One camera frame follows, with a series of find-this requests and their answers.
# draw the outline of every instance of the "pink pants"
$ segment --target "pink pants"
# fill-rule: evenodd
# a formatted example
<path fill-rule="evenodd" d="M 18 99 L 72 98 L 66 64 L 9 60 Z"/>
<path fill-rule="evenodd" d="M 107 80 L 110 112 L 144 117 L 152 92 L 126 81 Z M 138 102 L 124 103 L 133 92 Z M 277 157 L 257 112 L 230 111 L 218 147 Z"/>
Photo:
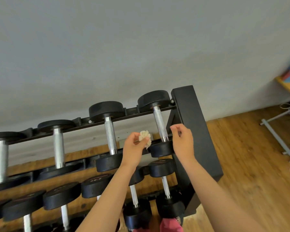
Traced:
<path fill-rule="evenodd" d="M 133 230 L 133 232 L 150 232 L 150 230 L 137 229 Z M 178 220 L 176 220 L 175 218 L 163 218 L 160 224 L 160 232 L 184 232 L 184 230 L 178 223 Z"/>

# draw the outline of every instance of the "floor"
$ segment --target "floor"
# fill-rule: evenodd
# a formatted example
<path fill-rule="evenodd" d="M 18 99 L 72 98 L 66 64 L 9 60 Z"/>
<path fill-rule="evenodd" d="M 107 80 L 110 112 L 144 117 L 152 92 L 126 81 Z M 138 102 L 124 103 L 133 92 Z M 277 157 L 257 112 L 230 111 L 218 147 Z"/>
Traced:
<path fill-rule="evenodd" d="M 290 158 L 281 154 L 282 148 L 271 133 L 260 126 L 262 118 L 271 118 L 279 114 L 279 107 L 260 109 L 207 122 L 209 132 L 215 145 L 218 158 L 222 165 L 224 176 L 219 181 L 231 197 L 268 231 L 290 231 Z M 290 147 L 290 117 L 282 117 L 271 122 L 272 127 L 283 137 Z M 106 146 L 91 148 L 89 150 L 67 154 L 67 160 L 79 159 L 85 156 L 98 154 L 107 150 Z M 9 168 L 9 174 L 15 174 L 31 169 L 49 166 L 54 159 L 46 159 L 16 165 Z M 0 199 L 17 197 L 40 189 L 49 190 L 72 181 L 83 181 L 97 175 L 95 169 L 68 174 L 49 179 L 28 186 L 16 187 L 0 192 Z M 174 175 L 168 176 L 170 185 L 176 184 Z M 146 176 L 136 185 L 139 194 L 162 189 L 158 179 Z M 69 213 L 90 209 L 96 199 L 83 199 L 79 197 L 68 205 Z M 151 202 L 153 219 L 150 227 L 158 230 L 158 213 L 155 202 Z M 209 220 L 202 208 L 197 208 L 195 215 L 184 219 L 185 232 L 213 231 Z M 59 209 L 34 212 L 33 223 L 60 217 Z M 9 223 L 0 220 L 0 231 L 11 231 L 20 228 L 22 220 Z M 120 231 L 127 231 L 121 217 Z"/>

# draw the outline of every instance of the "person's right hand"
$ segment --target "person's right hand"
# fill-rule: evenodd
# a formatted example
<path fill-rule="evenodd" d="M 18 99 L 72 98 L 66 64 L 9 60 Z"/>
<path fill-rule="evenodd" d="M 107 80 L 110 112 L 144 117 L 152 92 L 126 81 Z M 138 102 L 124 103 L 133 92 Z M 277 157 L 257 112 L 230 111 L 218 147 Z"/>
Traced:
<path fill-rule="evenodd" d="M 191 130 L 183 124 L 172 125 L 170 127 L 173 134 L 173 148 L 179 161 L 190 161 L 195 159 L 193 151 L 193 136 Z"/>

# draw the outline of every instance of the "person's left hand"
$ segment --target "person's left hand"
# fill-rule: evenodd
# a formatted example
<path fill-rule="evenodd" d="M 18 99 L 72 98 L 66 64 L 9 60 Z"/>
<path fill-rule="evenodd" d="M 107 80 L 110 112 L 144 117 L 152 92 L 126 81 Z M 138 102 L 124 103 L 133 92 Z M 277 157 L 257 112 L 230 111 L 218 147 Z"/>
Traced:
<path fill-rule="evenodd" d="M 140 133 L 133 132 L 125 140 L 121 166 L 129 166 L 135 170 L 140 163 L 143 149 L 149 138 L 145 137 L 139 142 L 139 135 Z"/>

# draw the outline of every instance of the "black metal rack frame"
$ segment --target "black metal rack frame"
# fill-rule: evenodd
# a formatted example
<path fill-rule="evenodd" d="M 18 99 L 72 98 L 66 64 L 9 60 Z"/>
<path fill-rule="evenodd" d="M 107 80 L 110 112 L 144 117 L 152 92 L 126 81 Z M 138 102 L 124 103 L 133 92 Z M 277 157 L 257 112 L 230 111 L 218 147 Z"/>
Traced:
<path fill-rule="evenodd" d="M 173 124 L 182 123 L 192 132 L 194 138 L 194 156 L 197 161 L 205 168 L 205 170 L 215 179 L 219 179 L 223 176 L 223 171 L 220 166 L 213 142 L 211 140 L 205 119 L 203 117 L 200 104 L 198 102 L 197 96 L 195 94 L 194 88 L 192 85 L 175 88 L 171 91 L 171 101 L 170 105 L 166 108 L 161 108 L 161 111 L 171 110 L 169 120 L 166 125 L 168 133 L 171 135 L 170 126 Z M 118 119 L 112 120 L 113 122 L 130 119 L 133 117 L 143 116 L 147 114 L 152 114 L 152 112 L 143 112 L 140 113 L 138 106 L 134 108 L 125 108 L 126 116 Z M 89 117 L 86 118 L 76 118 L 73 120 L 77 125 L 75 128 L 64 130 L 63 132 L 71 132 L 78 129 L 83 129 L 87 127 L 93 127 L 97 125 L 104 124 L 103 122 L 98 123 L 89 123 Z M 34 140 L 42 137 L 51 136 L 52 133 L 39 133 L 37 129 L 29 128 L 22 131 L 27 135 L 26 139 L 12 142 L 10 144 L 25 142 L 29 140 Z M 95 167 L 95 160 L 102 156 L 107 155 L 107 153 L 102 153 L 95 156 L 86 157 L 79 160 L 74 160 L 67 162 L 66 165 L 78 164 L 81 171 L 84 169 Z M 175 154 L 172 155 L 175 165 L 176 165 L 176 178 L 178 185 L 174 188 L 181 192 L 183 203 L 186 207 L 184 216 L 195 214 L 196 208 L 200 205 L 200 200 L 198 199 L 190 179 L 184 170 L 182 164 L 178 160 Z M 40 173 L 43 171 L 48 171 L 54 169 L 54 166 L 34 170 L 31 172 L 21 173 L 17 175 L 10 176 L 11 178 L 18 178 L 27 176 L 28 181 L 25 183 L 32 183 L 35 181 L 42 180 L 39 178 Z M 145 174 L 148 174 L 147 166 L 143 167 Z M 154 199 L 157 192 L 152 192 L 147 195 L 139 195 L 139 198 Z"/>

